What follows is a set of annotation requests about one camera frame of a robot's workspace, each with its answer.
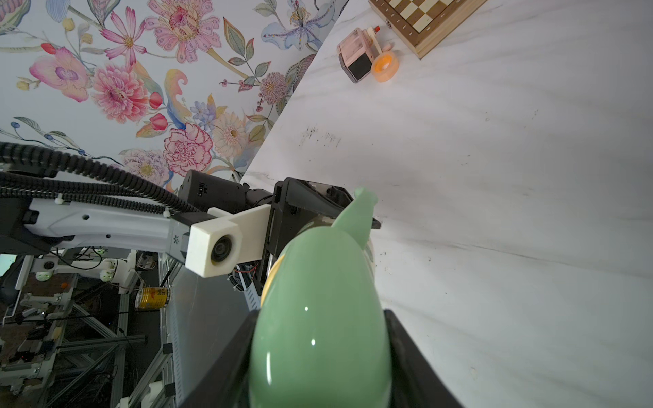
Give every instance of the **pink flower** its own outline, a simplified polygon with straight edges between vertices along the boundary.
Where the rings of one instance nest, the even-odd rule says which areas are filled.
[[[261,81],[261,96],[269,104],[276,104],[287,94],[285,76],[279,72],[268,74]]]
[[[29,73],[77,102],[88,99],[86,68],[66,48],[56,50],[54,57],[38,58],[29,68]]]
[[[136,54],[134,50],[138,51],[141,54],[145,54],[147,50],[145,47],[134,44],[143,34],[145,29],[145,21],[140,23],[138,27],[138,33],[136,32],[136,13],[132,8],[127,7],[125,11],[125,19],[127,20],[127,27],[123,24],[120,17],[115,12],[111,12],[111,21],[114,22],[114,25],[120,31],[120,34],[117,34],[106,28],[100,31],[102,37],[106,38],[109,41],[117,42],[122,44],[120,47],[111,48],[106,50],[105,54],[109,59],[113,59],[119,55],[125,56],[125,64],[131,69],[131,66],[136,63]]]
[[[154,30],[157,44],[166,51],[177,48],[180,63],[197,61],[195,50],[207,52],[222,47],[220,37],[213,31],[220,28],[218,17],[202,17],[213,11],[211,0],[150,0],[148,6],[159,17],[147,17],[145,29]]]
[[[104,110],[107,119],[118,123],[125,123],[126,119],[137,122],[148,113],[148,92],[131,70],[112,64],[96,68],[93,89],[99,92],[92,95],[93,100]]]
[[[158,92],[150,93],[150,108],[156,109],[163,103],[163,98]]]
[[[186,123],[186,129],[171,129],[170,137],[163,141],[170,169],[185,176],[189,170],[203,171],[211,163],[211,136],[199,126]]]
[[[169,179],[168,162],[161,150],[127,150],[123,157],[123,164],[128,172],[156,185],[163,185]]]
[[[162,114],[156,114],[150,118],[150,124],[155,131],[163,131],[168,127],[168,119]]]

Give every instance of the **floral wallpaper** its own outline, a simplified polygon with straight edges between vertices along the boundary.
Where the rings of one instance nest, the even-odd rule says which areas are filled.
[[[346,2],[0,0],[0,140],[239,178]]]

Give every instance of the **black corrugated cable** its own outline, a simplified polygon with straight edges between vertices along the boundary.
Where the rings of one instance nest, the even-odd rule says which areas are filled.
[[[0,142],[0,162],[81,174],[105,183],[119,185],[138,196],[162,204],[172,212],[200,212],[175,194],[144,178],[83,156],[70,155],[31,144]]]
[[[54,180],[0,172],[0,187],[18,191],[40,191],[42,193],[138,196],[133,191],[105,183],[80,183],[78,181]]]
[[[44,193],[42,191],[19,191],[0,187],[0,198],[3,197],[31,197],[31,198],[51,198],[55,199],[57,193]],[[165,207],[146,202],[124,200],[122,198],[107,197],[103,195],[83,195],[83,194],[63,194],[61,197],[64,201],[85,202],[87,204],[98,204],[124,210],[140,211],[145,213],[162,214]]]

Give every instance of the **yellow can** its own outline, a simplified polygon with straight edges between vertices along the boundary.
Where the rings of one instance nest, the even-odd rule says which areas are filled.
[[[170,289],[168,288],[142,288],[136,293],[134,307],[139,310],[161,309],[170,301]]]

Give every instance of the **red berry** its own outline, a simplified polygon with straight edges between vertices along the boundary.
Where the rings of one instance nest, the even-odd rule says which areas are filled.
[[[152,92],[150,95],[150,107],[156,109],[163,103],[163,98],[158,92]]]
[[[41,48],[43,48],[43,51],[47,52],[48,54],[54,55],[54,53],[57,52],[56,48],[54,48],[49,42],[44,42],[41,44]]]
[[[168,127],[168,119],[162,114],[156,114],[150,118],[150,124],[155,131],[163,131]]]

